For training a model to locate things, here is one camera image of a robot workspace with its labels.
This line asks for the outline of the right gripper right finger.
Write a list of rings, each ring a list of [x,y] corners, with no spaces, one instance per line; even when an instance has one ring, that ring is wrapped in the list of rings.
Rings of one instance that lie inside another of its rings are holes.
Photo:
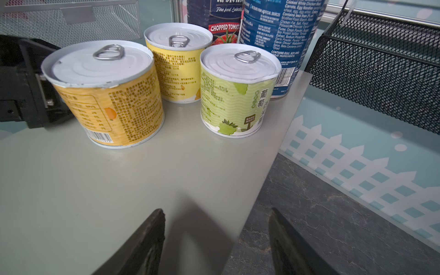
[[[292,224],[274,207],[269,217],[269,241],[277,275],[336,275]]]

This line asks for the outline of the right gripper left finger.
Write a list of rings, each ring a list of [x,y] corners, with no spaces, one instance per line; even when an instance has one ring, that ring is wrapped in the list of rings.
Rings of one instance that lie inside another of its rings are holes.
[[[157,275],[165,241],[165,214],[154,210],[94,274]]]

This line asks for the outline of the small yellow can white lid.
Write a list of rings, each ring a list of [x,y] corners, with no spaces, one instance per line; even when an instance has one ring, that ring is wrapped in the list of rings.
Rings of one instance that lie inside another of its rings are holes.
[[[212,45],[207,29],[185,23],[164,23],[144,31],[152,51],[162,99],[189,104],[201,99],[201,53]]]
[[[261,127],[282,67],[278,58],[245,44],[205,49],[201,62],[201,119],[213,133],[247,138]]]
[[[165,122],[154,55],[142,44],[73,44],[47,56],[41,70],[90,140],[101,147],[137,146]]]

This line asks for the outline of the dark blue tomato can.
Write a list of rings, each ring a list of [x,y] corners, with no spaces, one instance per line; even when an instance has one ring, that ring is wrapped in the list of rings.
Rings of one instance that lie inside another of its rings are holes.
[[[188,0],[188,23],[213,34],[213,45],[235,44],[241,27],[242,0]]]

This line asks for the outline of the blue soup can pink lid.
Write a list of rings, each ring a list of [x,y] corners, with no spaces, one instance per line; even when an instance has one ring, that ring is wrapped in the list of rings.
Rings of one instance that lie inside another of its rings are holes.
[[[282,66],[273,100],[288,94],[327,4],[326,0],[244,2],[239,43],[270,52]]]

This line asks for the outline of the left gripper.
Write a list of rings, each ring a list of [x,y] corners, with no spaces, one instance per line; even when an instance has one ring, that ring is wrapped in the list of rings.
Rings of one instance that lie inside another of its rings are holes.
[[[50,127],[74,118],[41,64],[59,47],[36,38],[1,35],[1,122]]]

